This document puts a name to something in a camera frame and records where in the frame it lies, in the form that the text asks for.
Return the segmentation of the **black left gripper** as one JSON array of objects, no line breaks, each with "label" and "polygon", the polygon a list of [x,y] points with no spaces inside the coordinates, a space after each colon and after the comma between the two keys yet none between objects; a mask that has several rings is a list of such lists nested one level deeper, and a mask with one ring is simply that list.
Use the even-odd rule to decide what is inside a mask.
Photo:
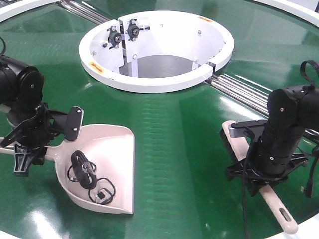
[{"label": "black left gripper", "polygon": [[0,141],[2,148],[13,144],[15,176],[28,176],[32,164],[44,164],[46,147],[64,134],[67,116],[68,113],[50,110],[47,103],[41,103],[35,108],[35,115],[21,121]]}]

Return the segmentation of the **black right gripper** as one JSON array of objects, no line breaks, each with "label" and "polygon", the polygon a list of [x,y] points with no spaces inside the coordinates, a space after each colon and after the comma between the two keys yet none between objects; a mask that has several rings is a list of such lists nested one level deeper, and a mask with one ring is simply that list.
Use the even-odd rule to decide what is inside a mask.
[{"label": "black right gripper", "polygon": [[225,169],[227,179],[233,180],[241,177],[251,196],[270,185],[274,187],[288,179],[288,174],[306,166],[308,159],[302,153],[294,153],[285,161],[283,158],[263,157],[260,153],[247,154],[244,159],[239,160]]}]

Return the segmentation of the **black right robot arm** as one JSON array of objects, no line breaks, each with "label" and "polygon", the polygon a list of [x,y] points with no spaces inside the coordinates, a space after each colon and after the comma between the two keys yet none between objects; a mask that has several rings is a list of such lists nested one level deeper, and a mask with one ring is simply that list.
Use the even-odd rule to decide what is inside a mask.
[{"label": "black right robot arm", "polygon": [[251,196],[266,184],[272,187],[308,159],[295,151],[306,129],[319,129],[319,90],[295,86],[272,91],[268,96],[268,119],[234,122],[227,127],[231,138],[249,137],[247,155],[227,167],[228,180],[243,177]]}]

